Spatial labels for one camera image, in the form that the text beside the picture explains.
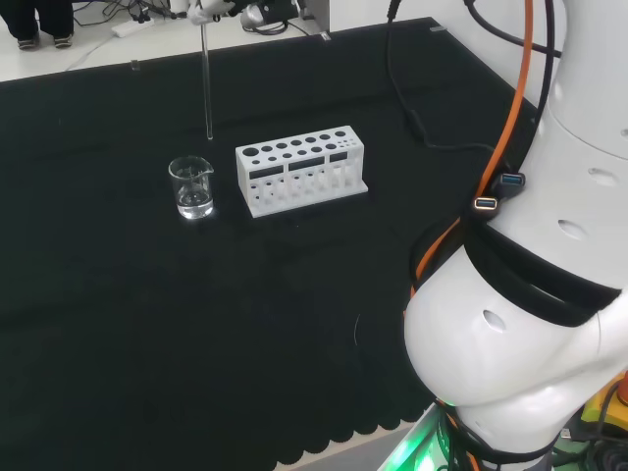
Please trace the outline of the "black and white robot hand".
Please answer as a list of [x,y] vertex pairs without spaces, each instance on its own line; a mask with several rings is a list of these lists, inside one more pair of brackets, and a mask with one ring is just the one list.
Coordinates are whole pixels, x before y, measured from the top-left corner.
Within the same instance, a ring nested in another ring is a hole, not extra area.
[[187,18],[196,26],[219,22],[223,17],[239,14],[242,7],[236,1],[196,0],[191,1]]

